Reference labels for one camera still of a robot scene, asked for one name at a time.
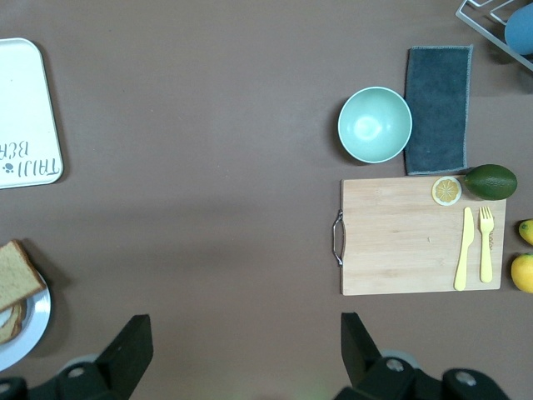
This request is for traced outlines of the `plain brown bread slice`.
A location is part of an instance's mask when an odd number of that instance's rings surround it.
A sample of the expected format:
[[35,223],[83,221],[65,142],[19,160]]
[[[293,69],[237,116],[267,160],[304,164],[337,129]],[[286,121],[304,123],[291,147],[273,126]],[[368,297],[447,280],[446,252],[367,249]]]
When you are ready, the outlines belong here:
[[46,287],[17,240],[0,247],[0,313]]

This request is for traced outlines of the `dark green avocado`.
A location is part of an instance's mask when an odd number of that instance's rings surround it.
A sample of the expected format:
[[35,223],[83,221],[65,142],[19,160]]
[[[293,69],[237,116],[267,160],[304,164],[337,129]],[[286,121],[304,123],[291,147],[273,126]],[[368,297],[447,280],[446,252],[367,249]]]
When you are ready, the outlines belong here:
[[518,182],[516,175],[506,167],[484,164],[472,168],[465,176],[466,188],[483,200],[498,201],[514,194]]

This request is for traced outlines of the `lemon slice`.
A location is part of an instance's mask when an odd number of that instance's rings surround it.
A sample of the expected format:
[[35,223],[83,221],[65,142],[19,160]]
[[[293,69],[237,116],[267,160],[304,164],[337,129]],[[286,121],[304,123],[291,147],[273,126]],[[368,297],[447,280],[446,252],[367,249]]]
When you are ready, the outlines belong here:
[[435,203],[449,207],[457,203],[462,195],[460,181],[452,176],[444,176],[434,181],[431,196]]

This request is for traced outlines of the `round yellow lemon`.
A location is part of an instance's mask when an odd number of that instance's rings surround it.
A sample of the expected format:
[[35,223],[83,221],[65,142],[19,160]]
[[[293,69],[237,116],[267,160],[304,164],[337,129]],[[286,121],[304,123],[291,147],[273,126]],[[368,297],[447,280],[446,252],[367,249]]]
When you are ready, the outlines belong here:
[[533,294],[533,252],[521,254],[513,260],[511,279],[519,290]]

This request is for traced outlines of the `round pale lavender plate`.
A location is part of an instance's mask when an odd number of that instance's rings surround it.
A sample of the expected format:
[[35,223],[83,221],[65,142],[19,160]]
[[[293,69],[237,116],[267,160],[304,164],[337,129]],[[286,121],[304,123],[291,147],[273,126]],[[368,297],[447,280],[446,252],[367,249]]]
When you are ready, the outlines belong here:
[[48,285],[26,300],[26,317],[22,320],[21,332],[12,340],[0,344],[0,372],[7,370],[26,357],[41,340],[47,329],[52,300]]

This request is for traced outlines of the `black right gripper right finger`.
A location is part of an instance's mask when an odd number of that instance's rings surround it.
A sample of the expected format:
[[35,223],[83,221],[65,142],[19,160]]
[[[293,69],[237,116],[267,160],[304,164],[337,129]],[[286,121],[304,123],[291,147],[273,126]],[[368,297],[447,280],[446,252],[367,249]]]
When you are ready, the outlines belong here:
[[402,357],[384,356],[359,315],[341,315],[341,355],[350,387],[333,400],[511,400],[482,372],[452,368],[436,379]]

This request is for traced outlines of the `yellow plastic fork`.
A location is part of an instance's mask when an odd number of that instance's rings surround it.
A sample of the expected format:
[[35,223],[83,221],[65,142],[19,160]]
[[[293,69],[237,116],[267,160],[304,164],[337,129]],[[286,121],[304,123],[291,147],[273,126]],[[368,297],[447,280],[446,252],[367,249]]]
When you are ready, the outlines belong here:
[[481,230],[481,269],[480,278],[483,283],[490,283],[493,279],[491,260],[491,234],[494,229],[494,218],[488,206],[480,208]]

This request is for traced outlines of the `wooden cutting board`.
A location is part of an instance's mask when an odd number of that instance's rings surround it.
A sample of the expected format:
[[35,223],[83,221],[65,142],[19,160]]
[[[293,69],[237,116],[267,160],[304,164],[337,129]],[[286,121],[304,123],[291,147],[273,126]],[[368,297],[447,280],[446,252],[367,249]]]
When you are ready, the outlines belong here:
[[451,206],[431,196],[436,176],[352,179],[341,182],[334,253],[345,296],[453,291],[465,208],[475,224],[480,209],[494,218],[489,236],[493,278],[481,281],[481,231],[466,264],[466,290],[501,285],[506,201],[486,201],[464,191]]

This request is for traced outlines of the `toasted bread slice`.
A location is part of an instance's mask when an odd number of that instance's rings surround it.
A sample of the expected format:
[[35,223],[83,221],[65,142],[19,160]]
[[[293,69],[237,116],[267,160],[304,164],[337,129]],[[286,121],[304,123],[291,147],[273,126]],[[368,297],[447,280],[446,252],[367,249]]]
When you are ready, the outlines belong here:
[[13,340],[21,332],[26,311],[27,303],[21,301],[0,312],[0,344]]

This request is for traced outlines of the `mint green bowl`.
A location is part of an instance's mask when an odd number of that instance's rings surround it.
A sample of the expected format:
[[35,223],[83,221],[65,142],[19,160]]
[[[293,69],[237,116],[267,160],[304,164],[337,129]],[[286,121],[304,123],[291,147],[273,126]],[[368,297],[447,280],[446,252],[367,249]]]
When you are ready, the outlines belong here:
[[384,163],[398,156],[411,138],[412,115],[406,100],[388,87],[365,87],[343,104],[337,120],[343,148],[362,163]]

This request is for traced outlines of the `yellow plastic knife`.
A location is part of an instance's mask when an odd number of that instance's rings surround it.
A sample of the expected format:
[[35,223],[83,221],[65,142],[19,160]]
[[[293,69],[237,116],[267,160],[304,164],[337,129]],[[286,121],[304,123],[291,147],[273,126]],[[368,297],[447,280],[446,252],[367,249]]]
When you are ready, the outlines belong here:
[[466,288],[468,252],[470,245],[474,242],[475,227],[473,213],[470,207],[463,210],[463,227],[461,237],[461,250],[456,267],[456,275],[453,287],[456,291],[463,291]]

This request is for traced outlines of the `blue cup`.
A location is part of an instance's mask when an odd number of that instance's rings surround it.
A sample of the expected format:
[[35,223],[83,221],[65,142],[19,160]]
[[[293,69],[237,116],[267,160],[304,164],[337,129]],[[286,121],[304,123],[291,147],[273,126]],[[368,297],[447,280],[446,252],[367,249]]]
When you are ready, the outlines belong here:
[[517,9],[505,27],[506,44],[520,55],[533,54],[533,3]]

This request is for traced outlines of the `cream tray with bear print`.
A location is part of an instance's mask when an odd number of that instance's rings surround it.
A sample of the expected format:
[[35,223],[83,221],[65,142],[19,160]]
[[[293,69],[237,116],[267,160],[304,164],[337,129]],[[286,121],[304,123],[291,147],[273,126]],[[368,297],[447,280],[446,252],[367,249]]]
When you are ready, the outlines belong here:
[[0,39],[0,190],[54,183],[62,173],[42,54],[25,38]]

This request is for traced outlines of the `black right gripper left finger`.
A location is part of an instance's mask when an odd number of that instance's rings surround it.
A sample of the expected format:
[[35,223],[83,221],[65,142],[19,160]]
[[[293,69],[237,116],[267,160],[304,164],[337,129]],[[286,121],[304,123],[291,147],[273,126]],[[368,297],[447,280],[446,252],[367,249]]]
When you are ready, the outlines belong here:
[[129,400],[152,357],[151,319],[135,315],[94,361],[64,368],[27,400]]

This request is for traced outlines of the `dark grey cloth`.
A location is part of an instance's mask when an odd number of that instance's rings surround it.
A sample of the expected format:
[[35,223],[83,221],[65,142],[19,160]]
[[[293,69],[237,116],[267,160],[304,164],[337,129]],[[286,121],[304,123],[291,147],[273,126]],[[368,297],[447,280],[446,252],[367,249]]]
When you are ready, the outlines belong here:
[[409,50],[405,88],[412,115],[411,138],[405,149],[409,175],[466,169],[472,55],[471,45]]

